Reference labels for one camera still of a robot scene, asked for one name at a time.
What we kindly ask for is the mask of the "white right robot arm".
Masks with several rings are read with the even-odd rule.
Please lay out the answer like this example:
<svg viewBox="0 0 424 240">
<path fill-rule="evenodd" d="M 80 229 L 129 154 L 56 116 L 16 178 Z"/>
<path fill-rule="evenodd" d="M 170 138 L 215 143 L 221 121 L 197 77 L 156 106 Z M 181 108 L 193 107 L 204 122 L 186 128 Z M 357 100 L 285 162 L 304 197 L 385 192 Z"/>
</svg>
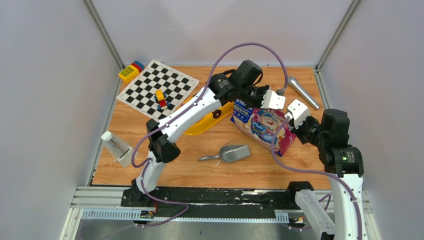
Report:
<svg viewBox="0 0 424 240">
<path fill-rule="evenodd" d="M 326 109 L 321 122 L 310 115 L 307 107 L 288 110 L 289 125 L 302 144 L 318 149 L 324 165 L 323 174 L 331 185 L 334 218 L 320 205 L 308 188 L 293 189 L 285 195 L 286 204 L 305 213 L 319 240 L 366 240 L 362 185 L 364 165 L 360 150 L 348 143 L 350 119 L 345 111 Z"/>
</svg>

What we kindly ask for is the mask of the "colourful pet food bag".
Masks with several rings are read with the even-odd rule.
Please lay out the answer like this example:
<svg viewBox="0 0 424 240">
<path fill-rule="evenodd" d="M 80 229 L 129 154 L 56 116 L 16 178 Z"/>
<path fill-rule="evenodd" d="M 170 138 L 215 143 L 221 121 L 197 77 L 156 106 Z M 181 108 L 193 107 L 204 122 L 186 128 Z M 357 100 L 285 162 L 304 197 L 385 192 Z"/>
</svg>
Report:
<svg viewBox="0 0 424 240">
<path fill-rule="evenodd" d="M 234 102 L 231 121 L 246 135 L 253 138 L 266 148 L 274 143 L 274 152 L 283 156 L 296 139 L 285 124 L 272 141 L 273 136 L 285 120 L 285 114 L 280 110 L 247 108 L 246 104 L 237 99 Z"/>
</svg>

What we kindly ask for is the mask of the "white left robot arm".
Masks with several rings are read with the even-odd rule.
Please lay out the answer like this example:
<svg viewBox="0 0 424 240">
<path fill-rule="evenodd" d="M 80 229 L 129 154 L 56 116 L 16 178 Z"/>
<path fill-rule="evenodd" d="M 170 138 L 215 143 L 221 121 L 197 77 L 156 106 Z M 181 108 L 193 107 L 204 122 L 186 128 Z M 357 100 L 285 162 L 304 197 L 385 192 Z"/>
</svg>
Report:
<svg viewBox="0 0 424 240">
<path fill-rule="evenodd" d="M 270 108 L 275 93 L 269 85 L 257 85 L 262 77 L 263 70 L 251 60 L 245 60 L 237 69 L 212 75 L 198 94 L 170 116 L 159 121 L 150 119 L 145 136 L 149 141 L 147 159 L 141 164 L 142 173 L 134 180 L 135 202 L 142 207 L 152 203 L 152 191 L 166 164 L 181 154 L 177 140 L 204 116 L 236 100 L 249 108 Z"/>
</svg>

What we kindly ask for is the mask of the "silver metal hook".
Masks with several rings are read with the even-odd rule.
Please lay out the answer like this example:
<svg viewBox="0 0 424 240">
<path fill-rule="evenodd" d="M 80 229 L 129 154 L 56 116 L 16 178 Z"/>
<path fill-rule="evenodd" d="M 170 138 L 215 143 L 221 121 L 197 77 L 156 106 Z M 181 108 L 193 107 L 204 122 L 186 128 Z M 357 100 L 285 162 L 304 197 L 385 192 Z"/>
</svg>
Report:
<svg viewBox="0 0 424 240">
<path fill-rule="evenodd" d="M 219 159 L 225 163 L 234 163 L 245 159 L 251 155 L 247 145 L 225 145 L 220 148 L 217 155 L 206 155 L 198 159 L 198 161 Z"/>
</svg>

